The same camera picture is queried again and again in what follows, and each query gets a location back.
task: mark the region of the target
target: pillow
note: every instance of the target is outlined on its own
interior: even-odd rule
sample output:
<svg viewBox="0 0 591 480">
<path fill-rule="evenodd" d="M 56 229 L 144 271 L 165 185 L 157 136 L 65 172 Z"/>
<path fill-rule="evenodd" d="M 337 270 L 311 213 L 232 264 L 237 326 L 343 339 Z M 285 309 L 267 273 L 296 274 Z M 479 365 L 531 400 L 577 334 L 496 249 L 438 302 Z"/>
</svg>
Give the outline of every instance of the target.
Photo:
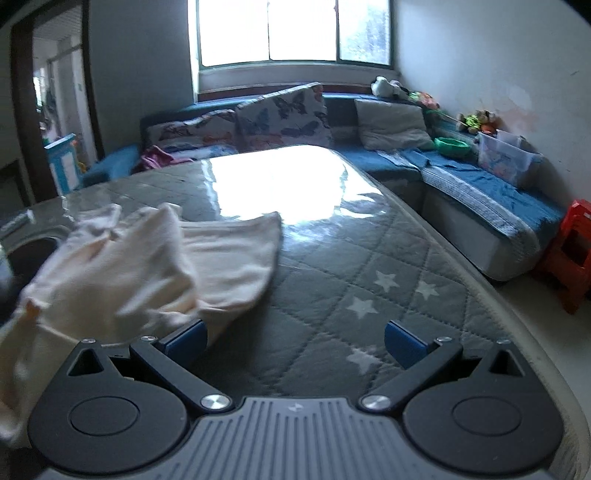
<svg viewBox="0 0 591 480">
<path fill-rule="evenodd" d="M 405 103 L 355 99 L 359 138 L 367 150 L 432 150 L 423 110 Z"/>
<path fill-rule="evenodd" d="M 216 110 L 184 122 L 168 122 L 148 127 L 150 146 L 164 149 L 182 142 L 190 148 L 236 144 L 236 113 Z"/>
<path fill-rule="evenodd" d="M 329 147 L 332 135 L 322 85 L 309 83 L 270 93 L 236 107 L 247 149 L 285 145 Z"/>
</svg>

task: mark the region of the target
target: gray pillow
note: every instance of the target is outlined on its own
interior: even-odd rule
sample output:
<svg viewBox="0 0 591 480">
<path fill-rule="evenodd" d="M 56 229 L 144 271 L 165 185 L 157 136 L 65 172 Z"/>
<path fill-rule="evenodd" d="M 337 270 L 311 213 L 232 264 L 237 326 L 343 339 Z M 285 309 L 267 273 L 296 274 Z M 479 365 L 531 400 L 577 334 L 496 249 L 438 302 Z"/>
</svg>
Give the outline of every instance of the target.
<svg viewBox="0 0 591 480">
<path fill-rule="evenodd" d="M 355 106 L 359 138 L 367 150 L 435 148 L 419 106 L 360 99 L 355 100 Z"/>
</svg>

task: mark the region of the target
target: gray quilted mattress cover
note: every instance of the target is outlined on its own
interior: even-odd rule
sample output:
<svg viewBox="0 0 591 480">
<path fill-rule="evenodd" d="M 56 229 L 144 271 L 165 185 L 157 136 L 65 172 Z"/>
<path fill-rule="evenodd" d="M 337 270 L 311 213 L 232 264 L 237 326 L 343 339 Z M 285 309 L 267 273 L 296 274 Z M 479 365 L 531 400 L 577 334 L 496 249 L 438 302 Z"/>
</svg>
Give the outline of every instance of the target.
<svg viewBox="0 0 591 480">
<path fill-rule="evenodd" d="M 76 216 L 115 202 L 124 214 L 171 202 L 189 221 L 278 211 L 283 243 L 257 306 L 236 320 L 191 371 L 236 401 L 246 395 L 361 395 L 401 372 L 384 348 L 395 320 L 422 339 L 520 346 L 563 412 L 558 478 L 588 466 L 582 412 L 535 340 L 483 277 L 408 206 L 338 154 L 298 146 L 149 171 L 63 201 Z"/>
</svg>

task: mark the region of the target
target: blue gripper pad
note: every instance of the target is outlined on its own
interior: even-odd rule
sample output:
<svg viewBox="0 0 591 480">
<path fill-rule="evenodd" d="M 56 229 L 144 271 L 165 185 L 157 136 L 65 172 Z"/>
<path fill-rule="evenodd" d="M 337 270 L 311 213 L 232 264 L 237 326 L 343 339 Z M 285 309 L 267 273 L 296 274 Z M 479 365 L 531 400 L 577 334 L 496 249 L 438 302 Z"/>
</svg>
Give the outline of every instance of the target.
<svg viewBox="0 0 591 480">
<path fill-rule="evenodd" d="M 181 367 L 189 367 L 207 347 L 207 327 L 199 320 L 176 337 L 167 337 L 162 353 Z"/>
<path fill-rule="evenodd" d="M 409 369 L 431 351 L 429 345 L 397 324 L 389 322 L 384 332 L 386 350 L 404 368 Z"/>
</svg>

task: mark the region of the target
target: tile floor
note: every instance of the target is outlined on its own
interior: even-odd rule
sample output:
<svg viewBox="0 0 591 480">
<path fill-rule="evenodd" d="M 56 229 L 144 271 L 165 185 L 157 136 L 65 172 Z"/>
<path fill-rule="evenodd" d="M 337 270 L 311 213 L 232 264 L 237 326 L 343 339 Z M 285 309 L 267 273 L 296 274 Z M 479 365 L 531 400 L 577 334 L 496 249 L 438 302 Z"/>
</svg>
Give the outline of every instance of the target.
<svg viewBox="0 0 591 480">
<path fill-rule="evenodd" d="M 569 315 L 554 290 L 527 275 L 497 290 L 554 362 L 591 425 L 591 301 Z"/>
</svg>

